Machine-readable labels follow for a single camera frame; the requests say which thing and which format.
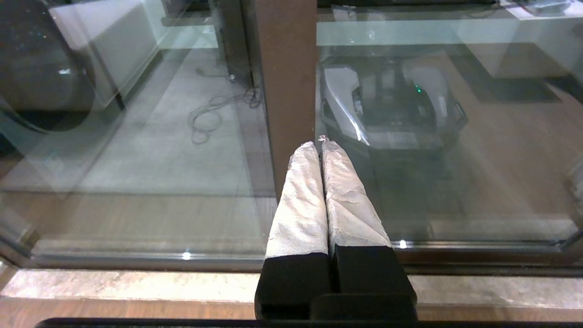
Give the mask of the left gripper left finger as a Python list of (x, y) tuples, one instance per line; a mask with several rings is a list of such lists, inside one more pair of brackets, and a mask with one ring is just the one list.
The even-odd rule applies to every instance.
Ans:
[(328, 222), (321, 163), (313, 142), (290, 157), (254, 305), (259, 320), (308, 319), (330, 292)]

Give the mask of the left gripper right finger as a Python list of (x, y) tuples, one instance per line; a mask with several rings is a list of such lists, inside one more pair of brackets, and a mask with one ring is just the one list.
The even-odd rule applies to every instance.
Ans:
[(417, 295), (348, 154), (322, 143), (333, 293), (322, 320), (417, 320)]

